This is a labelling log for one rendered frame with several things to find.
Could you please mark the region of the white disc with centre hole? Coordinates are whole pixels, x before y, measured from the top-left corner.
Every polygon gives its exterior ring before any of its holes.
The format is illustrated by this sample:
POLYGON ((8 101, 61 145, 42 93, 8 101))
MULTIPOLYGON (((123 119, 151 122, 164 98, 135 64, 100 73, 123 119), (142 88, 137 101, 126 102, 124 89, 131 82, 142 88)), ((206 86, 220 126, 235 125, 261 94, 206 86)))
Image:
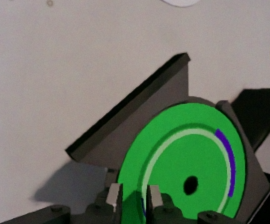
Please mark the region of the white disc with centre hole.
POLYGON ((171 4, 173 6, 181 6, 181 7, 185 7, 185 6, 190 6, 195 4, 196 2, 198 2, 199 0, 162 0, 168 4, 171 4))

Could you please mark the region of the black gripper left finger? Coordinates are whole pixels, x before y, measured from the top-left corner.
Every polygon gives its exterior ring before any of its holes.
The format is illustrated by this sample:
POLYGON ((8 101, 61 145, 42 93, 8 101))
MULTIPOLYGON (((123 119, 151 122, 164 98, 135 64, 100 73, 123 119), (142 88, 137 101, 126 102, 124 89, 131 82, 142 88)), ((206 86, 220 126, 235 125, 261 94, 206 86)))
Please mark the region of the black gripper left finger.
POLYGON ((94 202, 79 215, 71 215, 68 206, 55 204, 0 224, 121 224, 123 184, 112 183, 110 190, 99 192, 94 202))

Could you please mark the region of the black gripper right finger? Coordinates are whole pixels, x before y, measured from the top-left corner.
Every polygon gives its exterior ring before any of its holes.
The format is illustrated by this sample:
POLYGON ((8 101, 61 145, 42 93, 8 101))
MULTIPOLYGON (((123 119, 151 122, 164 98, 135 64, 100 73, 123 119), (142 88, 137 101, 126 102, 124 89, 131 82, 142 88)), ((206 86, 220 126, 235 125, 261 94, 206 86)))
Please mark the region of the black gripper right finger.
POLYGON ((169 194, 160 194, 158 185, 147 185, 146 224, 244 224, 216 211, 201 211, 197 214, 197 220, 189 219, 183 217, 182 210, 174 205, 169 194))

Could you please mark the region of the green-labelled cd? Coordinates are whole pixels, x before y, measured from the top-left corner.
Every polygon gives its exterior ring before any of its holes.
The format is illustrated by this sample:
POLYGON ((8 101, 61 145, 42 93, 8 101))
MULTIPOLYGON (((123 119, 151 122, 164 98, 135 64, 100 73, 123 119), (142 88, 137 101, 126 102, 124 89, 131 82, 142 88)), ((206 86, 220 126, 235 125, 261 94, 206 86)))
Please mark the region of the green-labelled cd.
POLYGON ((123 184, 121 224, 146 224, 147 185, 159 185, 183 217, 213 210, 234 218, 245 182, 240 137, 220 111, 199 103, 180 104, 154 117, 130 145, 117 184, 123 184), (198 181, 186 195, 189 176, 198 181))

